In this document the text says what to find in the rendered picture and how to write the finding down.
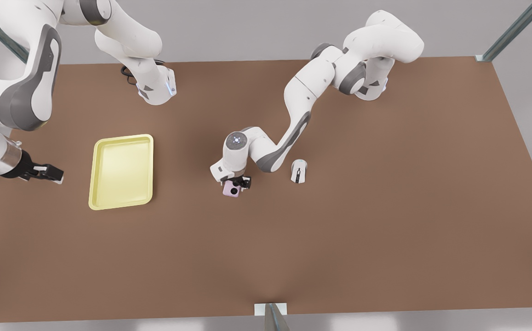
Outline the yellow rectangular tray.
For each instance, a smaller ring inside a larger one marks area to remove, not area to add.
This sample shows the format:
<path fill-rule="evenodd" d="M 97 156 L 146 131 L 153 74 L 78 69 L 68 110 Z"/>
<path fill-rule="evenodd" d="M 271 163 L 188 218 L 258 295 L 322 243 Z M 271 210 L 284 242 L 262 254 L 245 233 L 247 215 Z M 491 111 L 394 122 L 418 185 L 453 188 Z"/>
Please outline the yellow rectangular tray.
<path fill-rule="evenodd" d="M 98 140 L 88 204 L 92 210 L 145 205 L 154 193 L 154 139 L 149 134 Z"/>

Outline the white computer mouse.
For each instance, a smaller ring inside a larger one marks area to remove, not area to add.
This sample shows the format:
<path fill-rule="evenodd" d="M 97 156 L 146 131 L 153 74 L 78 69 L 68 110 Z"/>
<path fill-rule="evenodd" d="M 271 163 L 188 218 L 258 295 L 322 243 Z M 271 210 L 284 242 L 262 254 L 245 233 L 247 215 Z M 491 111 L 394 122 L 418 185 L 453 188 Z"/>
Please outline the white computer mouse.
<path fill-rule="evenodd" d="M 306 161 L 302 159 L 297 159 L 293 161 L 291 166 L 291 181 L 294 183 L 304 183 L 305 182 L 305 174 L 307 169 L 307 163 Z"/>

